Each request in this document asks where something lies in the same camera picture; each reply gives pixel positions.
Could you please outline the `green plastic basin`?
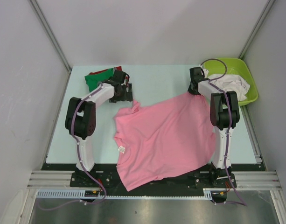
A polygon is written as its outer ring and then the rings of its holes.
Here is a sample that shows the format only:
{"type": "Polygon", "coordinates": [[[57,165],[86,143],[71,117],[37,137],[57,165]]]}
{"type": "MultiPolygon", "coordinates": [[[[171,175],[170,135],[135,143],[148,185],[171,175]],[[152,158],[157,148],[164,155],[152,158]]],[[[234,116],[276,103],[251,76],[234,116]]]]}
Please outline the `green plastic basin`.
{"type": "Polygon", "coordinates": [[[209,71],[209,76],[215,73],[222,74],[222,76],[219,78],[222,78],[224,75],[228,74],[240,75],[250,85],[250,89],[246,95],[247,99],[244,101],[238,101],[240,106],[247,105],[257,100],[258,90],[251,72],[244,61],[238,58],[221,57],[219,61],[209,60],[204,62],[202,64],[202,68],[209,71]]]}

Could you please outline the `pink t shirt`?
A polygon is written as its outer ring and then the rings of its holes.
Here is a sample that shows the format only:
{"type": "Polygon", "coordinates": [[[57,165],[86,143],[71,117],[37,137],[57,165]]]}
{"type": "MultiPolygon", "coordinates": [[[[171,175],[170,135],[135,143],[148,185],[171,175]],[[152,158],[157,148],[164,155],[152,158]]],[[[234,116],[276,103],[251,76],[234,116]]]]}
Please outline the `pink t shirt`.
{"type": "Polygon", "coordinates": [[[120,149],[118,175],[127,191],[206,165],[216,137],[205,97],[184,93],[142,107],[138,101],[114,117],[120,149]]]}

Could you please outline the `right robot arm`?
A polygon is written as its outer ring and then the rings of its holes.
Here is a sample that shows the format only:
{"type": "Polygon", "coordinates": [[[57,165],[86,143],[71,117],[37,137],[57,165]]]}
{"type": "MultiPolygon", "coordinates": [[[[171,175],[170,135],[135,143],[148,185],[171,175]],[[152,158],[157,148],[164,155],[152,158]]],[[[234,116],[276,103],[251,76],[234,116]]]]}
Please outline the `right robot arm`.
{"type": "Polygon", "coordinates": [[[232,133],[240,120],[239,105],[235,91],[225,92],[205,77],[201,67],[189,69],[188,93],[209,99],[209,118],[216,134],[215,152],[209,169],[209,185],[215,188],[236,187],[230,161],[232,133]]]}

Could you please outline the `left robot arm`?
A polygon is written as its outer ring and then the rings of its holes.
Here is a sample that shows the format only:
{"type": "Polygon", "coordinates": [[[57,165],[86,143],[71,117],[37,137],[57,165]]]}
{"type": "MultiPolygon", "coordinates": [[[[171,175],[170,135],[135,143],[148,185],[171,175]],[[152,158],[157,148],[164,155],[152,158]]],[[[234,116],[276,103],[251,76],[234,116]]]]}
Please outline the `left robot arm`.
{"type": "Polygon", "coordinates": [[[82,98],[72,97],[66,113],[65,128],[77,142],[77,168],[82,170],[80,181],[85,186],[96,183],[97,176],[91,172],[95,162],[92,140],[96,129],[96,110],[104,102],[131,102],[133,100],[132,83],[127,73],[113,68],[107,79],[97,82],[97,86],[82,98]]]}

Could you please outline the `folded red t shirt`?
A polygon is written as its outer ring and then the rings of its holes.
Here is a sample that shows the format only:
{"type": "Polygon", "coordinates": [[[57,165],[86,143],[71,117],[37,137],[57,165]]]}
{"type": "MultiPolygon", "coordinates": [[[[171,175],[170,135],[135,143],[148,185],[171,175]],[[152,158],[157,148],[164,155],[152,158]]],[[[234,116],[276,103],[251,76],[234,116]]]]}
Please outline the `folded red t shirt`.
{"type": "Polygon", "coordinates": [[[96,75],[105,71],[108,71],[110,69],[115,69],[115,70],[119,70],[122,71],[122,66],[118,66],[118,67],[113,67],[113,68],[108,68],[108,69],[104,69],[104,70],[99,70],[99,71],[95,71],[95,72],[90,72],[89,75],[96,75]]]}

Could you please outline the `folded green t shirt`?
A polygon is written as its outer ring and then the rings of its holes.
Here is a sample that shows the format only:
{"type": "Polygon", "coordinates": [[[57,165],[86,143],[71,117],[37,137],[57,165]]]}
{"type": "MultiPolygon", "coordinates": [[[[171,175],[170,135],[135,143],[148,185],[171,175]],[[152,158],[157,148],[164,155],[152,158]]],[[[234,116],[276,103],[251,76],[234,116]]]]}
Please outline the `folded green t shirt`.
{"type": "Polygon", "coordinates": [[[98,83],[105,81],[113,76],[114,69],[110,69],[108,71],[96,74],[96,75],[86,75],[85,82],[88,86],[89,92],[92,92],[98,87],[98,83]]]}

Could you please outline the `white t shirt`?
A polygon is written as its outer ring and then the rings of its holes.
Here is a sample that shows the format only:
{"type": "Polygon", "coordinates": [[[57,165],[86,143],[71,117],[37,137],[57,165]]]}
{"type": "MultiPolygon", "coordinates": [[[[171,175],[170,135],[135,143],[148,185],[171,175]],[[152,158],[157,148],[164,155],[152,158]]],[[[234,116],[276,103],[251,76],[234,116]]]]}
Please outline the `white t shirt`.
{"type": "Polygon", "coordinates": [[[250,89],[250,85],[237,74],[228,74],[224,75],[222,78],[222,74],[212,74],[209,76],[209,71],[207,69],[203,69],[205,78],[213,79],[212,84],[217,86],[219,89],[228,91],[235,91],[237,93],[238,101],[244,101],[247,99],[247,93],[250,89]]]}

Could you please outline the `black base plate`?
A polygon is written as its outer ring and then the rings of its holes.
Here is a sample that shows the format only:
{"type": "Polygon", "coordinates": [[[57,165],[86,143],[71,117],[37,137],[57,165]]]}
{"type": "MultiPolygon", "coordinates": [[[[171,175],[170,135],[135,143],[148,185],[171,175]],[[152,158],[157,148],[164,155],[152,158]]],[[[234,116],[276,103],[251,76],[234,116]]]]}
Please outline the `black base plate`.
{"type": "MultiPolygon", "coordinates": [[[[178,177],[164,178],[160,181],[150,181],[147,184],[143,184],[131,191],[144,191],[144,192],[171,192],[173,190],[184,189],[203,189],[213,188],[209,185],[208,176],[210,165],[205,165],[196,171],[191,171],[178,177]]],[[[79,188],[91,188],[98,187],[88,175],[83,171],[79,171],[75,164],[47,164],[44,163],[41,170],[44,171],[72,171],[70,175],[70,186],[79,188]]],[[[106,189],[111,192],[126,192],[126,188],[123,185],[115,164],[97,164],[90,174],[97,179],[106,189]]]]}

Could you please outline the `right aluminium frame post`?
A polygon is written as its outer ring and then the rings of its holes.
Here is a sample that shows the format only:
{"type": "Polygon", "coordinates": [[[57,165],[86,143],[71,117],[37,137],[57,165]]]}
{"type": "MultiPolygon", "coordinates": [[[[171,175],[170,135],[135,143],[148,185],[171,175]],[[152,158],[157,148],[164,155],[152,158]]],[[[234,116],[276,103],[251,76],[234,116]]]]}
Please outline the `right aluminium frame post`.
{"type": "Polygon", "coordinates": [[[263,27],[265,21],[267,20],[269,14],[271,13],[273,7],[276,5],[278,1],[277,0],[268,0],[263,7],[257,21],[255,22],[255,25],[253,26],[248,38],[246,39],[245,44],[243,45],[238,58],[242,61],[245,61],[247,54],[256,39],[256,36],[259,34],[261,28],[263,27]]]}

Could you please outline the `aluminium frame post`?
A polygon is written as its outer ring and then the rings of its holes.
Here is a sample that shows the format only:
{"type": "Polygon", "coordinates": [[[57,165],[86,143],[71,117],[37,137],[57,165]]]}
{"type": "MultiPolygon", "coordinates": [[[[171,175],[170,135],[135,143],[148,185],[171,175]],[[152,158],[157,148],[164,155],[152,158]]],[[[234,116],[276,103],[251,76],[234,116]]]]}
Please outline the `aluminium frame post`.
{"type": "Polygon", "coordinates": [[[248,38],[246,39],[245,44],[243,45],[238,58],[242,61],[245,61],[247,54],[256,39],[256,36],[259,34],[261,28],[263,27],[265,21],[267,20],[269,14],[271,13],[273,7],[276,5],[278,1],[277,0],[268,0],[263,7],[257,21],[255,22],[255,25],[253,26],[248,38]]]}
{"type": "Polygon", "coordinates": [[[36,17],[38,18],[39,20],[39,23],[41,24],[44,32],[46,33],[49,41],[51,42],[52,44],[52,47],[54,48],[56,54],[58,55],[58,57],[60,58],[60,61],[62,62],[63,66],[65,67],[65,69],[71,73],[71,66],[56,38],[56,35],[54,34],[46,16],[44,15],[44,12],[43,10],[41,9],[39,3],[37,0],[28,0],[32,10],[34,11],[36,17]]]}

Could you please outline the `left aluminium frame post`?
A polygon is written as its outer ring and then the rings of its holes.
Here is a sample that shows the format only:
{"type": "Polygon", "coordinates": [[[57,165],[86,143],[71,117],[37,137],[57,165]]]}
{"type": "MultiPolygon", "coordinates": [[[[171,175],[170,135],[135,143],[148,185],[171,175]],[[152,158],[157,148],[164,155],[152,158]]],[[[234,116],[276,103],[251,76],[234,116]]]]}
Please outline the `left aluminium frame post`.
{"type": "Polygon", "coordinates": [[[44,12],[43,10],[41,9],[39,3],[37,0],[28,0],[32,10],[34,11],[36,17],[38,18],[39,20],[39,23],[41,24],[44,32],[46,33],[49,41],[51,42],[52,44],[52,47],[54,48],[56,54],[58,55],[58,57],[60,58],[60,61],[62,62],[63,66],[65,67],[65,69],[71,73],[71,66],[56,38],[56,35],[54,34],[46,16],[44,15],[44,12]]]}

